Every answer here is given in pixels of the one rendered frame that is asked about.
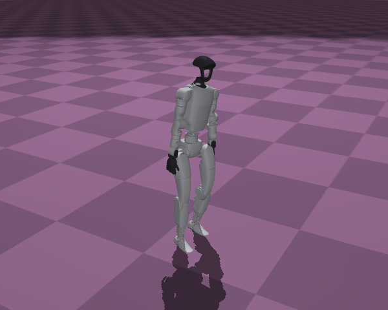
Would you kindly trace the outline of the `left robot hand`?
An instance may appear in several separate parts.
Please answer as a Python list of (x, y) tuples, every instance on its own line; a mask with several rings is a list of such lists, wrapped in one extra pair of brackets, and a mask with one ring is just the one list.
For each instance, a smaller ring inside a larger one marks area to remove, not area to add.
[[(210, 145), (210, 144), (208, 144), (208, 145)], [(213, 151), (214, 151), (214, 155), (215, 155), (216, 141), (212, 141), (210, 146), (213, 147)]]

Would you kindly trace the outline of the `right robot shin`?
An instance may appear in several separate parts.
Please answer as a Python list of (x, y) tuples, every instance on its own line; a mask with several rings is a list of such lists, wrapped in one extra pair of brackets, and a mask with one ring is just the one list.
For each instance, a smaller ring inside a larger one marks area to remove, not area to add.
[(189, 207), (187, 203), (185, 203), (182, 207), (178, 200), (178, 196), (174, 198), (174, 204), (174, 217), (177, 225), (177, 240), (181, 242), (181, 238), (184, 240), (183, 236), (185, 235), (186, 225), (188, 224)]

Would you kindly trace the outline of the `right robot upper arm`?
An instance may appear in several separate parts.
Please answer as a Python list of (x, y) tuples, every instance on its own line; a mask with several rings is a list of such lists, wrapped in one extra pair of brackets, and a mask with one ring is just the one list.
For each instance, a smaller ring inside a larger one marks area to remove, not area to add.
[(175, 105), (175, 119), (179, 120), (180, 127), (178, 129), (186, 128), (186, 120), (183, 119), (186, 111), (187, 102), (191, 99), (193, 89), (189, 87), (180, 88), (176, 93), (176, 105)]

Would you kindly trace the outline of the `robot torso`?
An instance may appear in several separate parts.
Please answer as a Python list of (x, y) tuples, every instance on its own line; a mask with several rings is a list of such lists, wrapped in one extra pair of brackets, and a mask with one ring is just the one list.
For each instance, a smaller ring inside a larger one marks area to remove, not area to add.
[[(193, 82), (192, 82), (193, 83)], [(213, 103), (214, 90), (209, 86), (208, 82), (204, 83), (207, 87), (201, 88), (197, 85), (200, 83), (188, 84), (185, 87), (193, 89), (191, 99), (187, 102), (186, 111), (183, 119), (186, 120), (185, 138), (180, 140), (180, 147), (185, 148), (188, 158), (193, 158), (201, 153), (202, 141), (198, 139), (200, 134), (198, 131), (204, 130), (211, 106)]]

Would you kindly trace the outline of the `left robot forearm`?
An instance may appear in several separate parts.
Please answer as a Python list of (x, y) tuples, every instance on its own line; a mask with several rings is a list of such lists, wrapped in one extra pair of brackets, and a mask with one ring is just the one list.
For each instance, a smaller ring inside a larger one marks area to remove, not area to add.
[(217, 143), (217, 140), (216, 140), (216, 137), (217, 137), (217, 122), (214, 123), (214, 124), (210, 124), (208, 123), (207, 124), (207, 128), (208, 128), (208, 143), (211, 145), (211, 142), (212, 141), (216, 141)]

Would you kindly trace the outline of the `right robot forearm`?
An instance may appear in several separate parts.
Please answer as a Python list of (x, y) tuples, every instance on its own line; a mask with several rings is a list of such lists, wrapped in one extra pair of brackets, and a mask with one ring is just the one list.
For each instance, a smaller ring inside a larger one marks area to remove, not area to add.
[(182, 135), (182, 131), (179, 130), (178, 128), (180, 127), (180, 122), (179, 120), (175, 119), (171, 128), (171, 142), (170, 142), (170, 147), (168, 150), (168, 153), (172, 156), (174, 156), (174, 152), (178, 150), (180, 147), (180, 137)]

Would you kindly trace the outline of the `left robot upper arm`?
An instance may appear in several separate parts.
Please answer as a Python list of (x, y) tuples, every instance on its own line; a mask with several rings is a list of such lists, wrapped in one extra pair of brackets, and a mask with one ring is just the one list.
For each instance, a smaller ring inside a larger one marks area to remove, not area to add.
[(210, 124), (216, 123), (217, 120), (219, 119), (218, 114), (214, 112), (215, 109), (217, 108), (217, 99), (219, 97), (219, 91), (216, 88), (213, 88), (213, 90), (214, 90), (213, 103), (212, 103), (209, 118), (208, 118), (208, 123)]

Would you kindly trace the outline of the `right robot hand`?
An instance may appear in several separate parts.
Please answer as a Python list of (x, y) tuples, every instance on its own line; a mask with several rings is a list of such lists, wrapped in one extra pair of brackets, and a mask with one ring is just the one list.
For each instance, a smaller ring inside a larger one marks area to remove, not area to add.
[(176, 174), (176, 168), (177, 170), (179, 171), (179, 168), (178, 168), (178, 165), (177, 165), (177, 161), (176, 161), (176, 158), (178, 156), (178, 150), (176, 150), (174, 152), (174, 156), (170, 155), (168, 153), (168, 160), (167, 160), (167, 166), (166, 166), (166, 169), (172, 173), (172, 174)]

